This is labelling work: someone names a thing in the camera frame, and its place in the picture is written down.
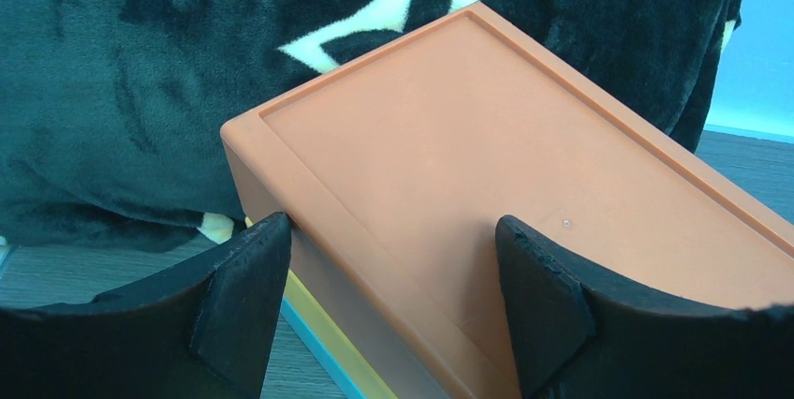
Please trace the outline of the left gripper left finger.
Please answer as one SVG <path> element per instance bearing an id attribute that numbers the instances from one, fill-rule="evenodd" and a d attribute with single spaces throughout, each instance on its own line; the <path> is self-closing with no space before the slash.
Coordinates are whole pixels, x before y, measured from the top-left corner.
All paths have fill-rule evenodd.
<path id="1" fill-rule="evenodd" d="M 257 398 L 290 263 L 271 214 L 88 303 L 1 311 L 5 398 Z"/>

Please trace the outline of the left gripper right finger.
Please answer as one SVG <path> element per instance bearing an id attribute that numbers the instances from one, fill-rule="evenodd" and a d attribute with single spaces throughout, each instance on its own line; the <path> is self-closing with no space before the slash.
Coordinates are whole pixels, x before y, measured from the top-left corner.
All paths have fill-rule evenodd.
<path id="1" fill-rule="evenodd" d="M 506 215 L 499 282 L 524 398 L 789 398 L 793 309 L 732 310 L 631 280 Z"/>

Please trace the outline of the orange drawer organizer box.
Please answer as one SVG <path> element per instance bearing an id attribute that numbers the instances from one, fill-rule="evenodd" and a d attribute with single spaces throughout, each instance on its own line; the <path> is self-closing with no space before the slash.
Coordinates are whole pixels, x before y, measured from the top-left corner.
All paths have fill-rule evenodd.
<path id="1" fill-rule="evenodd" d="M 495 251 L 512 215 L 668 294 L 793 309 L 793 228 L 482 4 L 226 122 L 243 209 L 403 398 L 524 398 Z"/>

